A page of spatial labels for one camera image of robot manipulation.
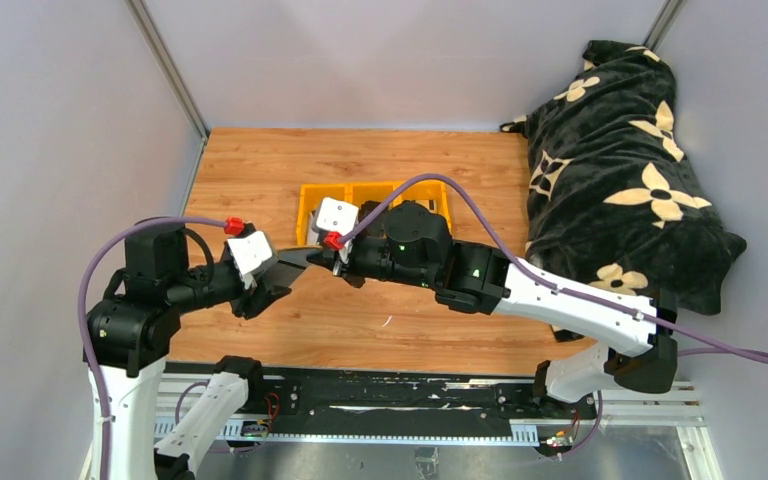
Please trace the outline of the yellow leather card holder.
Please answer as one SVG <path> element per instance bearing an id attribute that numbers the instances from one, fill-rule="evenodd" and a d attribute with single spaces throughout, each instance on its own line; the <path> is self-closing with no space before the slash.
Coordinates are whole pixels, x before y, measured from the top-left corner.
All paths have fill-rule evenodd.
<path id="1" fill-rule="evenodd" d="M 321 246 L 318 245 L 303 245 L 303 246 L 292 246 L 280 249 L 278 251 L 278 254 L 280 256 L 284 255 L 311 255 L 316 252 L 320 252 L 322 250 Z"/>

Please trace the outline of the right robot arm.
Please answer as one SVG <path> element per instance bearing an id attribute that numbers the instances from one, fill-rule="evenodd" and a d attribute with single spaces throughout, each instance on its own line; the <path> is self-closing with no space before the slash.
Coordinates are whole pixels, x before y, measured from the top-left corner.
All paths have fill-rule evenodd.
<path id="1" fill-rule="evenodd" d="M 599 290 L 499 248 L 456 240 L 445 218 L 421 204 L 386 211 L 378 236 L 360 234 L 340 250 L 323 246 L 307 259 L 356 288 L 367 279 L 427 288 L 453 311 L 531 318 L 595 340 L 567 359 L 538 366 L 531 403 L 544 417 L 613 386 L 663 394 L 673 385 L 677 343 L 647 321 L 658 314 L 652 300 Z"/>

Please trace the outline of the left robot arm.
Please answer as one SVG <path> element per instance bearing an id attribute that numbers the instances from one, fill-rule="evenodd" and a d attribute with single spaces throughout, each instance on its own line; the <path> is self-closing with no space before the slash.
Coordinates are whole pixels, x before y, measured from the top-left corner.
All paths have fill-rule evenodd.
<path id="1" fill-rule="evenodd" d="M 79 325 L 94 401 L 93 479 L 192 479 L 235 413 L 255 413 L 261 439 L 287 407 L 258 360 L 228 355 L 195 403 L 177 412 L 173 430 L 154 436 L 159 388 L 182 317 L 226 304 L 235 316 L 252 319 L 290 293 L 311 256 L 308 248 L 274 249 L 264 232 L 237 218 L 220 223 L 227 239 L 214 256 L 197 232 L 202 224 L 200 217 L 161 216 L 114 236 L 125 264 L 94 306 L 87 296 L 98 258 L 81 279 Z"/>

